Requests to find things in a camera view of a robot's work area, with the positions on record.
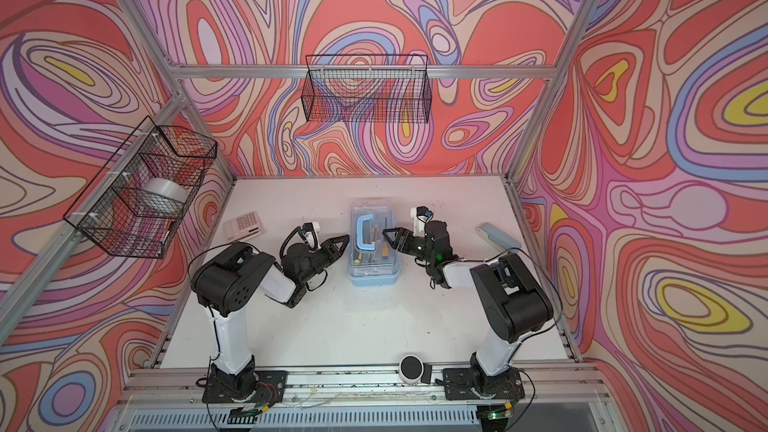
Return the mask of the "clear toolbox lid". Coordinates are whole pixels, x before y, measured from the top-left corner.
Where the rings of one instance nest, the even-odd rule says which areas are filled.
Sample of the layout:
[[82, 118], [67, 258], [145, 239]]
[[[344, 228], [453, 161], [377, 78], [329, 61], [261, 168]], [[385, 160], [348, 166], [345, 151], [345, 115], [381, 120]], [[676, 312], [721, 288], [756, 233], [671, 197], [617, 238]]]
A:
[[351, 234], [348, 248], [349, 261], [353, 252], [372, 252], [379, 257], [388, 257], [397, 252], [389, 246], [383, 230], [396, 227], [392, 208], [381, 200], [358, 200], [351, 207]]

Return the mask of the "light blue plastic toolbox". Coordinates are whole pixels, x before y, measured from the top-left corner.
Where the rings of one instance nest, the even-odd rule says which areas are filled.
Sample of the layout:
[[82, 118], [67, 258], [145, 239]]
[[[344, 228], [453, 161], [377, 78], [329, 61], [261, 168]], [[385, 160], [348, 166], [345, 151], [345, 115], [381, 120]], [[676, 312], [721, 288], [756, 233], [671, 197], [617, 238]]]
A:
[[372, 252], [362, 252], [362, 263], [353, 263], [355, 255], [348, 265], [348, 277], [357, 287], [388, 286], [393, 285], [401, 271], [401, 261], [394, 254], [388, 257], [379, 257]]

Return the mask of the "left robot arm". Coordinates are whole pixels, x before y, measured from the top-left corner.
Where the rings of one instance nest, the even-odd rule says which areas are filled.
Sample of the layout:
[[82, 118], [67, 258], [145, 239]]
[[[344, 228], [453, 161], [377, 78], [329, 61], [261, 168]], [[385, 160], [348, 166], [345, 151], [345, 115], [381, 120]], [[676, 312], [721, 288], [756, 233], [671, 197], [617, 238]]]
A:
[[283, 400], [287, 373], [256, 367], [248, 343], [246, 307], [262, 294], [293, 309], [307, 293], [324, 285], [328, 269], [342, 257], [350, 236], [321, 241], [318, 230], [312, 222], [294, 228], [277, 256], [242, 241], [222, 244], [219, 253], [191, 275], [191, 290], [210, 314], [216, 347], [199, 383], [204, 404], [251, 405], [262, 412]]

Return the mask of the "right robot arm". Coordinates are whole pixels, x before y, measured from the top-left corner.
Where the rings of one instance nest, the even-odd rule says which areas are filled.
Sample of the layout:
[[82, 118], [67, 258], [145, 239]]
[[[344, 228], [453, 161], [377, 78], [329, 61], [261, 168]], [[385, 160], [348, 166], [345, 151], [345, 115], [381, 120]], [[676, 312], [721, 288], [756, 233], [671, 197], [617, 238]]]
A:
[[485, 341], [473, 352], [469, 365], [445, 368], [435, 381], [449, 401], [506, 400], [525, 397], [521, 371], [512, 365], [523, 342], [554, 319], [554, 307], [517, 252], [486, 261], [460, 258], [454, 253], [447, 224], [428, 222], [417, 236], [403, 228], [383, 231], [389, 246], [415, 259], [431, 283], [445, 289], [472, 289], [489, 324]]

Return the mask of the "grey blue stapler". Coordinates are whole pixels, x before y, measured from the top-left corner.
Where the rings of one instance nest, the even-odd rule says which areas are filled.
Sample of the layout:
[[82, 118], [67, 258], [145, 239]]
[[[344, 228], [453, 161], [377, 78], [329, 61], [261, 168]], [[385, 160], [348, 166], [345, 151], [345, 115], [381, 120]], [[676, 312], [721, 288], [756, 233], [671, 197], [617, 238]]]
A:
[[477, 234], [497, 252], [519, 249], [521, 242], [490, 223], [483, 223], [476, 229]]

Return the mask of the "round black white knob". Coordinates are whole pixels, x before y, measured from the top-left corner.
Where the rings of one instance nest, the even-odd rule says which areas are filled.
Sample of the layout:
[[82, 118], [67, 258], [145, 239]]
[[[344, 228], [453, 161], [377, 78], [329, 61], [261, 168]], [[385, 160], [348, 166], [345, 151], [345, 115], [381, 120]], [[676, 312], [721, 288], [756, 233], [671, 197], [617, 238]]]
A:
[[419, 384], [425, 373], [424, 362], [413, 354], [404, 356], [398, 363], [398, 375], [407, 386]]

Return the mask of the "white tape roll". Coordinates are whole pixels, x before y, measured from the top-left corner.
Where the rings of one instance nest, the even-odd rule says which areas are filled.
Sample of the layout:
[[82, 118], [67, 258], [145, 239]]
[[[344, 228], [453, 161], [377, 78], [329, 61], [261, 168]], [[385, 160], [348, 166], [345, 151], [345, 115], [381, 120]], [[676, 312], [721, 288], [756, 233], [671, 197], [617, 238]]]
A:
[[141, 203], [159, 217], [176, 217], [184, 208], [189, 193], [165, 178], [151, 178], [141, 189]]

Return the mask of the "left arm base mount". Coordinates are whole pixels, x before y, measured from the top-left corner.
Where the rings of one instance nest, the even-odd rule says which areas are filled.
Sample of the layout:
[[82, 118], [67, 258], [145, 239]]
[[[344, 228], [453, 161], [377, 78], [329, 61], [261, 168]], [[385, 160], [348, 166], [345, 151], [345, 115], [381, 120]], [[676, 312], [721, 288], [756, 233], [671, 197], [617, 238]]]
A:
[[213, 366], [206, 377], [202, 402], [272, 406], [283, 400], [287, 378], [284, 370], [248, 369], [233, 375]]

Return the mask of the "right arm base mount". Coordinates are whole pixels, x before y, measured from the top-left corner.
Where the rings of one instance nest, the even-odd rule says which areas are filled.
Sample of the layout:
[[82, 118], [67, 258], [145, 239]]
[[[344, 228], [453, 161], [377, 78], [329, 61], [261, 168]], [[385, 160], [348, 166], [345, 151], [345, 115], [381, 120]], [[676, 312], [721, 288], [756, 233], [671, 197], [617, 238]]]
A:
[[526, 396], [518, 369], [486, 375], [480, 367], [447, 368], [442, 371], [441, 384], [447, 400], [505, 400], [512, 404]]

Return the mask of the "aluminium front rail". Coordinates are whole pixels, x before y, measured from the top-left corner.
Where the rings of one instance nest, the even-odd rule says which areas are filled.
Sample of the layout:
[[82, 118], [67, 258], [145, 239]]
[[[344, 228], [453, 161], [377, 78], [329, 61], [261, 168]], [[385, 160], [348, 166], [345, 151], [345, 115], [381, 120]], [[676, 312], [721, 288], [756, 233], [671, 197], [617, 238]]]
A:
[[[527, 397], [535, 403], [603, 402], [613, 397], [603, 374], [594, 365], [573, 361], [522, 361], [515, 365]], [[437, 385], [407, 386], [397, 366], [285, 366], [284, 407], [437, 405], [447, 401]], [[202, 403], [197, 385], [206, 369], [143, 369], [131, 374], [118, 404], [192, 407]]]

